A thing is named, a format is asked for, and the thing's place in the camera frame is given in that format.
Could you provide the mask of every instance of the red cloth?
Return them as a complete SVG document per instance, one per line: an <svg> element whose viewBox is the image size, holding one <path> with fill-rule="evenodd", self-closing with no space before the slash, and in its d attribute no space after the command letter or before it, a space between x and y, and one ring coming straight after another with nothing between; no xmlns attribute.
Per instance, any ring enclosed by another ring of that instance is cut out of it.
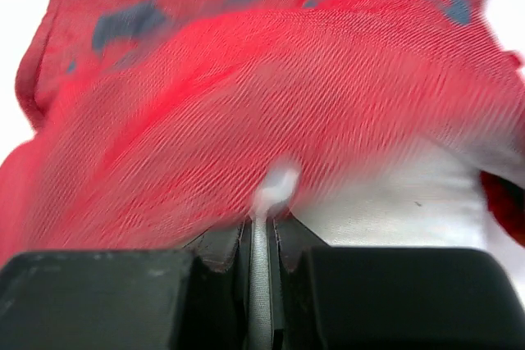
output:
<svg viewBox="0 0 525 350"><path fill-rule="evenodd" d="M519 141L523 82L481 4L51 0L16 80L37 134L0 168L0 260L230 224L283 155L300 203L414 158L420 138Z"/></svg>

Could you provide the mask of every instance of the textured fabric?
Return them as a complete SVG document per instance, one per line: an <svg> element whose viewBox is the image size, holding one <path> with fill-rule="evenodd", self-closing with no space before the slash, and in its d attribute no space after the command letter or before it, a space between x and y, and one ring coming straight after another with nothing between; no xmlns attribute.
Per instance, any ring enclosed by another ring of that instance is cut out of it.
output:
<svg viewBox="0 0 525 350"><path fill-rule="evenodd" d="M481 4L51 0L16 81L37 134L0 168L0 259L170 246L238 220L283 156L298 204L422 139L525 186L523 82Z"/></svg>

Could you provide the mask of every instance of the red towel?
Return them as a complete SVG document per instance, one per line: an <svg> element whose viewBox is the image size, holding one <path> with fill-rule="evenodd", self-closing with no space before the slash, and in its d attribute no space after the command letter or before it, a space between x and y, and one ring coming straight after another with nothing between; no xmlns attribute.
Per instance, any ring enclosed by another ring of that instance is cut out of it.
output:
<svg viewBox="0 0 525 350"><path fill-rule="evenodd" d="M283 156L303 169L296 203L421 139L525 186L525 89L481 6L51 0L16 80L37 134L0 169L0 260L169 247L239 220Z"/></svg>

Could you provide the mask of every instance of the white table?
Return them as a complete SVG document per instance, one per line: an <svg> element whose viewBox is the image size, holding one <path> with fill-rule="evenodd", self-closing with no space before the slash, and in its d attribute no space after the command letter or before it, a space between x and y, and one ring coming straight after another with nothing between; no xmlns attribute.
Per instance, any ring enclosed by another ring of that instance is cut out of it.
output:
<svg viewBox="0 0 525 350"><path fill-rule="evenodd" d="M33 135L13 87L17 67L48 2L0 0L0 161ZM489 0L486 16L505 48L525 54L523 0ZM297 214L332 244L487 250L509 272L525 305L525 249L504 234L486 212L475 171L446 152L435 151L432 157L379 183L353 187L329 204Z"/></svg>

